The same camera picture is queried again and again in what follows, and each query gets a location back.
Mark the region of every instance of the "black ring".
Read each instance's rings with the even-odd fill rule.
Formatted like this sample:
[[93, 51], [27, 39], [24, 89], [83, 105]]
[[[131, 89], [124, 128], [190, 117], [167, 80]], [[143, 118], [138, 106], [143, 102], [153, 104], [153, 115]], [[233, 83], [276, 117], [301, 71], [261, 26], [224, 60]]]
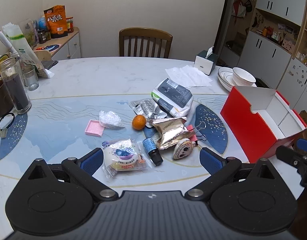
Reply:
[[4, 129], [8, 129], [12, 124], [13, 124], [13, 122], [14, 122], [14, 120], [15, 120], [15, 114], [14, 113], [6, 113], [6, 114], [4, 114], [1, 118], [0, 118], [0, 122], [1, 122], [1, 120], [2, 119], [4, 119], [7, 115], [12, 115], [13, 116], [13, 119], [12, 119], [12, 121], [10, 122], [10, 124], [8, 124], [8, 126], [6, 127], [6, 128], [4, 128]]

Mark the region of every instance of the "silver bolt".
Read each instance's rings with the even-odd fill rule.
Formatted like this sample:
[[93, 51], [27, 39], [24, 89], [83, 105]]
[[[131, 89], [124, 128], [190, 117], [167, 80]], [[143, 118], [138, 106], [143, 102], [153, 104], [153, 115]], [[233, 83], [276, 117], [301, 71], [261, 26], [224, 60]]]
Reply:
[[198, 188], [192, 188], [188, 191], [188, 195], [190, 197], [200, 197], [203, 195], [203, 191], [201, 189]]
[[116, 194], [115, 191], [113, 191], [112, 189], [104, 189], [102, 191], [100, 191], [100, 196], [101, 197], [113, 197]]

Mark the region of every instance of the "orange fruit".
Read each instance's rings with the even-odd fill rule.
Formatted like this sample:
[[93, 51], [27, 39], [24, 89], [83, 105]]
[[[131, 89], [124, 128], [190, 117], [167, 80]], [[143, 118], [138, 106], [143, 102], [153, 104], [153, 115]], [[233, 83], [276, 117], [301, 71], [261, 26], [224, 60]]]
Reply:
[[146, 122], [146, 118], [143, 115], [138, 114], [132, 120], [132, 127], [136, 130], [141, 130], [146, 126]]

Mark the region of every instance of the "bottle with dark liquid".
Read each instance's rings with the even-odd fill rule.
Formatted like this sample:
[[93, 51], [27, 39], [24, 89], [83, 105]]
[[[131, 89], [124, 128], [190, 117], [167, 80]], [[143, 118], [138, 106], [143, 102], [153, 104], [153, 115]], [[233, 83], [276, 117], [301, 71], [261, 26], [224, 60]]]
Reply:
[[8, 58], [0, 64], [0, 75], [17, 113], [28, 112], [31, 108], [31, 101], [24, 88], [21, 69], [16, 64], [15, 58]]

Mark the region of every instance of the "black bottle cap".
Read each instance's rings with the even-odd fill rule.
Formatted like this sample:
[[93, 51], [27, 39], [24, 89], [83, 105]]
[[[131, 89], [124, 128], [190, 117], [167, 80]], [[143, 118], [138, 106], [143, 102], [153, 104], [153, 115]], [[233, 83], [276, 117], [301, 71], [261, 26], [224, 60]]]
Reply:
[[163, 162], [163, 159], [157, 150], [149, 152], [149, 157], [156, 166], [159, 166]]

